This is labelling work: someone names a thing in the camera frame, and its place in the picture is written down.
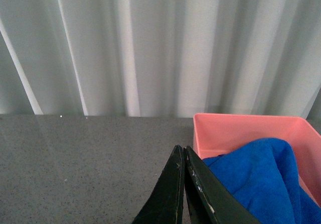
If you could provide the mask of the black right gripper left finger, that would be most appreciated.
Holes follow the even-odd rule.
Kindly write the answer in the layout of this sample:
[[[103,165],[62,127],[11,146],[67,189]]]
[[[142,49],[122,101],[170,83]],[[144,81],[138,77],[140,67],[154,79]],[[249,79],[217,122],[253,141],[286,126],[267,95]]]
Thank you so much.
[[[165,167],[133,223],[183,222],[185,158],[183,148],[174,146]]]

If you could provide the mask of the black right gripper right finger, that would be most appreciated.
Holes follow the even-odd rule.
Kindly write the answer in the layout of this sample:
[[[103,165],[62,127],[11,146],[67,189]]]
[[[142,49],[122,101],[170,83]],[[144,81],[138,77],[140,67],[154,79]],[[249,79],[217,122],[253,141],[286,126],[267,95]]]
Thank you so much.
[[[260,223],[218,180],[190,146],[184,148],[191,223]]]

